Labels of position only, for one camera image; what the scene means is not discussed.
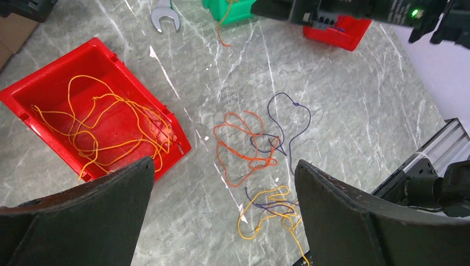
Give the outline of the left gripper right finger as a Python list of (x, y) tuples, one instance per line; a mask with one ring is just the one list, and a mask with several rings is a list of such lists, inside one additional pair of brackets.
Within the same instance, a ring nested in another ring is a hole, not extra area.
[(469, 219), (386, 201), (304, 160), (295, 189), (313, 265), (469, 264)]

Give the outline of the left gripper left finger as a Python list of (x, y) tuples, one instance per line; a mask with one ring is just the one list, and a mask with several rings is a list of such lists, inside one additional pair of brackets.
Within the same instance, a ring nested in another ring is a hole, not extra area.
[(1, 208), (2, 265), (130, 265), (154, 185), (146, 156), (68, 190)]

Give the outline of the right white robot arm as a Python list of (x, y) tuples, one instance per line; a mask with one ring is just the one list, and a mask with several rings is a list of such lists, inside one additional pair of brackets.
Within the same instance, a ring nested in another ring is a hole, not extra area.
[(318, 29), (332, 26), (338, 16), (372, 19), (411, 28), (409, 43), (431, 33), (432, 44), (449, 41), (469, 48), (469, 1), (264, 0), (255, 1), (251, 13)]

